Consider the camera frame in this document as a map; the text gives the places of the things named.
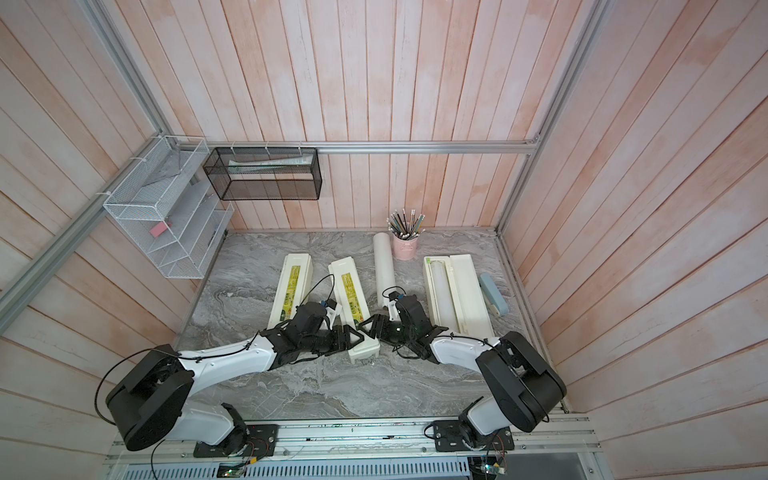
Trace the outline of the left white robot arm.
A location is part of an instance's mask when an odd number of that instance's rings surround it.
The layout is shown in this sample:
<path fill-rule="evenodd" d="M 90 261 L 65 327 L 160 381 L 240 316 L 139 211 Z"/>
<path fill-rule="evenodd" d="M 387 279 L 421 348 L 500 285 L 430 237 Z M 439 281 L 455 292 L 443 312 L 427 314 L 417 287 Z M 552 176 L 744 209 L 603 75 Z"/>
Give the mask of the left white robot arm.
<path fill-rule="evenodd" d="M 330 305 L 309 302 L 288 321 L 234 344 L 197 351 L 160 345 L 143 358 L 106 395 L 105 404 L 129 451 L 163 440 L 195 441 L 230 456 L 243 451 L 249 431 L 234 406 L 192 404 L 199 391 L 248 374 L 350 350 L 365 336 L 337 324 Z"/>

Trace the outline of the cream dispenser lid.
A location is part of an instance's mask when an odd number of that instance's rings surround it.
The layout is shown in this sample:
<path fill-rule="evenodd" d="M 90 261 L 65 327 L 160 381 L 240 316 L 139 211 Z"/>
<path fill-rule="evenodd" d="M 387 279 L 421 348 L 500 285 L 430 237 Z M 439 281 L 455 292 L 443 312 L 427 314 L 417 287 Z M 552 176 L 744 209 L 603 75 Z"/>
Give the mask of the cream dispenser lid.
<path fill-rule="evenodd" d="M 361 343 L 349 350 L 352 364 L 375 358 L 380 352 L 380 342 L 371 338 L 366 331 L 357 329 L 360 323 L 370 318 L 370 312 L 362 289 L 355 261 L 352 257 L 336 260 L 329 265 L 334 276 L 334 293 L 341 307 L 341 323 L 350 326 L 355 333 L 363 335 Z"/>
<path fill-rule="evenodd" d="M 449 256 L 448 280 L 458 332 L 476 338 L 493 337 L 490 316 L 469 254 Z"/>

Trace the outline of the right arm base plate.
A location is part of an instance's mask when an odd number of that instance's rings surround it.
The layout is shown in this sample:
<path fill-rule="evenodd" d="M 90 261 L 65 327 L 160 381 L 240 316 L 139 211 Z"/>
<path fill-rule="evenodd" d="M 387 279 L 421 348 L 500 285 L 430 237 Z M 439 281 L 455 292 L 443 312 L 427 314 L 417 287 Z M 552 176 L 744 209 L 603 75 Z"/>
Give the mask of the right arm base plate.
<path fill-rule="evenodd" d="M 468 421 L 435 420 L 423 429 L 423 435 L 434 441 L 438 452 L 483 451 L 505 453 L 515 449 L 511 431 L 498 429 L 491 434 L 478 433 Z"/>

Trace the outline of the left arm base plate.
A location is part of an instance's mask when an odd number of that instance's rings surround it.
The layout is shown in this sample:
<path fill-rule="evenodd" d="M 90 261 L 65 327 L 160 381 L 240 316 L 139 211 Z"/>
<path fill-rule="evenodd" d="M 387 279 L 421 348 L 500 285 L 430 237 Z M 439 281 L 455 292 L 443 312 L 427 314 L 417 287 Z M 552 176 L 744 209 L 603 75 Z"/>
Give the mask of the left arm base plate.
<path fill-rule="evenodd" d="M 236 427 L 217 445 L 198 442 L 193 450 L 193 457 L 270 457 L 275 451 L 278 431 L 277 424 L 247 424 L 245 427 Z"/>

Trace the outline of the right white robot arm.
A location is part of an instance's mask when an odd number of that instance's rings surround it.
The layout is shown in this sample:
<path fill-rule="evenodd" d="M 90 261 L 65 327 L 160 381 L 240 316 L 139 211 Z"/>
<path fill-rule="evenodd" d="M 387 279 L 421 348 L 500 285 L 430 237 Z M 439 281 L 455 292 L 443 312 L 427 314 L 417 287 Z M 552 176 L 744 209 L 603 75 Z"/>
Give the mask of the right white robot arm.
<path fill-rule="evenodd" d="M 530 433 L 549 421 L 549 413 L 567 394 L 555 369 L 516 331 L 491 338 L 458 334 L 432 324 L 414 295 L 392 293 L 388 309 L 388 315 L 373 315 L 358 329 L 396 349 L 410 350 L 410 360 L 478 372 L 490 391 L 488 398 L 471 403 L 457 419 L 428 427 L 440 451 L 499 443 L 511 427 Z"/>

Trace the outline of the thick plastic wrap roll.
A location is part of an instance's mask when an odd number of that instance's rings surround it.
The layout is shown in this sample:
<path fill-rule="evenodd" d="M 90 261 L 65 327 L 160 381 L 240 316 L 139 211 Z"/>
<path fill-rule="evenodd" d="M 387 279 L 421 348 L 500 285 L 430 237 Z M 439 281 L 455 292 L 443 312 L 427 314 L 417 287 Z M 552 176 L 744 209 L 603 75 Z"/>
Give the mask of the thick plastic wrap roll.
<path fill-rule="evenodd" d="M 391 238 L 388 233 L 373 237 L 377 300 L 381 307 L 387 303 L 387 291 L 396 285 Z"/>

